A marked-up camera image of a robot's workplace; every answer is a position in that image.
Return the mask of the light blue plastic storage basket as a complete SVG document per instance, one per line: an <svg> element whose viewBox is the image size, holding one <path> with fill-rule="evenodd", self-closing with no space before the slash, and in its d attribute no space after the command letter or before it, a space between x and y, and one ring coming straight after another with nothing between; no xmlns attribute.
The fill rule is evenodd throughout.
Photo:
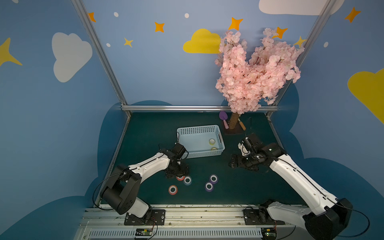
<svg viewBox="0 0 384 240"><path fill-rule="evenodd" d="M177 139L178 143L186 149L182 159L220 156L225 150L225 143L218 125L178 128ZM210 139L216 141L213 146L209 144Z"/></svg>

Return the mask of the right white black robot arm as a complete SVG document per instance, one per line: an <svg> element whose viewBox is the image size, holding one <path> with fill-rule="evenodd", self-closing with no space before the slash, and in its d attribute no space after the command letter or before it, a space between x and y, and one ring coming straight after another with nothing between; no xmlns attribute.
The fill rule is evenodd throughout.
<svg viewBox="0 0 384 240"><path fill-rule="evenodd" d="M258 171L267 166L283 178L305 201L306 207L285 205L268 200L259 205L258 218L262 223L282 221L305 229L316 240L333 240L349 224L353 206L347 199L321 187L307 175L277 143L264 145L255 134L238 144L240 155L233 154L232 169Z"/></svg>

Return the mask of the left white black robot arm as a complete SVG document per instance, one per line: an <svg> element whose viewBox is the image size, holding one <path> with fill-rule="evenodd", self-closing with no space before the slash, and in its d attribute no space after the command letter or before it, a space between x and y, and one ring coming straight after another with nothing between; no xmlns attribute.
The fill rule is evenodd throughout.
<svg viewBox="0 0 384 240"><path fill-rule="evenodd" d="M101 199L120 215L128 213L148 220L152 209L138 198L141 184L161 171L168 179L188 176L189 167L183 159L186 152L183 145L176 143L170 150L162 150L140 163L115 167L101 187Z"/></svg>

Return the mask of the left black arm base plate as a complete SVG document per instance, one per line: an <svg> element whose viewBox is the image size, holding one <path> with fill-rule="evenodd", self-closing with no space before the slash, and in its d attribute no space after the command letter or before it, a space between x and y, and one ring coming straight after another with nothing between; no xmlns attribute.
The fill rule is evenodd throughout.
<svg viewBox="0 0 384 240"><path fill-rule="evenodd" d="M126 214L124 225L125 226L149 226L158 225L163 226L165 224L165 210L149 209L143 217L139 218L133 214Z"/></svg>

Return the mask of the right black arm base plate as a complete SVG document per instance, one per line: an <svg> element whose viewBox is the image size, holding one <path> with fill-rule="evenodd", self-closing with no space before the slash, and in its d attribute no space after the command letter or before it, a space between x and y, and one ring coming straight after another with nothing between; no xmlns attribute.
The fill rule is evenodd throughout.
<svg viewBox="0 0 384 240"><path fill-rule="evenodd" d="M247 207L243 210L245 224L248 225L285 225L283 221L276 221L271 218L266 210L251 209Z"/></svg>

